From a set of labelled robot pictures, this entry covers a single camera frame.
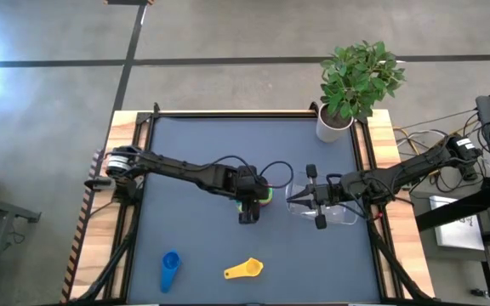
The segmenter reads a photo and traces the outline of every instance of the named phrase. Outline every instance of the yellow measuring spoon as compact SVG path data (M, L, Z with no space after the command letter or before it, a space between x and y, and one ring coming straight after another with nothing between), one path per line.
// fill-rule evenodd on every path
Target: yellow measuring spoon
M249 258L248 261L238 264L225 270L225 278L227 280L237 277L255 277L260 274L264 268L264 264L254 258Z

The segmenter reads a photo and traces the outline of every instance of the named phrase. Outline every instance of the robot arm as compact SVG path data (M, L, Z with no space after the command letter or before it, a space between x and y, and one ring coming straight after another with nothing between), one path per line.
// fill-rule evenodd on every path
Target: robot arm
M326 217L322 215L320 206L338 205L342 201L367 199L369 204L385 204L394 200L400 188L405 184L416 184L424 176L443 167L472 167L481 155L469 139L460 136L447 136L442 143L425 153L386 169L358 171L344 175L329 175L327 184L316 184L316 169L309 165L306 169L311 184L302 192L289 197L288 202L305 205L316 209L316 225L318 229L326 228ZM339 178L332 184L330 177ZM313 195L313 200L299 198Z
M114 149L106 172L117 181L117 185L126 184L140 175L156 173L191 182L201 190L240 201L240 224L256 223L259 219L259 200L267 199L270 195L267 180L256 173L254 166L232 167L218 163L198 166L133 146Z

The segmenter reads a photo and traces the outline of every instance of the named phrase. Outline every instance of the concrete floor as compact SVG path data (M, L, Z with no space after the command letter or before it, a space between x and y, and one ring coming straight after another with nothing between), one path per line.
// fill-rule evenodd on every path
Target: concrete floor
M99 0L0 1L0 60L123 59L136 13ZM490 54L490 0L158 0L135 58L324 56L361 39L384 40L399 55ZM490 61L402 66L408 82L376 105L395 125L468 110L490 94ZM0 68L0 199L43 211L37 225L16 224L27 238L3 254L0 305L59 300L82 181L104 143L121 71ZM123 109L155 101L168 110L305 108L321 95L320 72L318 65L135 67ZM450 132L466 118L410 131ZM478 267L429 258L436 295L490 303L467 294L484 281Z

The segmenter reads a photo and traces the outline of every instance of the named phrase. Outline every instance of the clear plastic container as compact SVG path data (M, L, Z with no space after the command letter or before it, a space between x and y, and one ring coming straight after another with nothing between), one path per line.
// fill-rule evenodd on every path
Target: clear plastic container
M317 183L326 184L327 182L324 180L325 177L326 174L323 175L319 173L319 175L317 176ZM305 186L310 183L311 183L310 180L307 178L307 175L305 175L304 172L297 173L297 175L294 176L293 181L289 185L287 185L287 188L285 190L286 198L289 198L290 196L293 196L299 193L300 191L304 190ZM300 198L300 200L312 200L312 199L313 199L313 195L308 195ZM360 208L353 201L345 202L345 205L360 212ZM295 214L303 218L308 218L313 220L316 216L316 210L309 209L308 207L303 205L287 202L287 207L292 214ZM332 206L332 207L321 206L321 208L322 208L322 213L326 215L327 222L330 224L352 225L358 219L358 216L355 213L342 206Z

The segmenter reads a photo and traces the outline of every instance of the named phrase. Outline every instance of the green leaves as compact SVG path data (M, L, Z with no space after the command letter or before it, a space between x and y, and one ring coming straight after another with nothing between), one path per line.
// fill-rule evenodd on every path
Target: green leaves
M342 100L342 98L344 98L344 95L342 93L337 93L328 98L328 103L330 105L338 106L338 103Z
M392 69L392 68L396 67L396 61L395 60L387 60L385 62L385 67L386 67L386 69Z
M339 113L343 118L349 118L351 115L350 104L348 102L343 103Z
M328 69L330 66L332 66L334 62L330 59L325 59L324 61L321 62L321 67L324 69Z
M344 48L336 47L334 52L336 53L336 55L338 55L338 57L340 59L343 59L345 57L345 49Z
M343 64L340 68L339 68L339 75L340 76L344 76L345 73L347 72L347 66L345 64Z
M375 56L376 57L380 57L385 52L385 43L384 42L377 42L377 43L375 43L374 47L375 47Z
M377 88L377 89L385 89L385 82L381 80L378 77L373 77L372 78L372 84Z
M366 71L368 68L363 63L360 63L355 65L355 69L357 69L358 71Z
M362 41L347 48L334 49L332 59L321 62L321 102L328 104L328 113L348 118L372 115L375 101L395 91L405 81L404 69L396 68L396 56L385 50L383 42Z

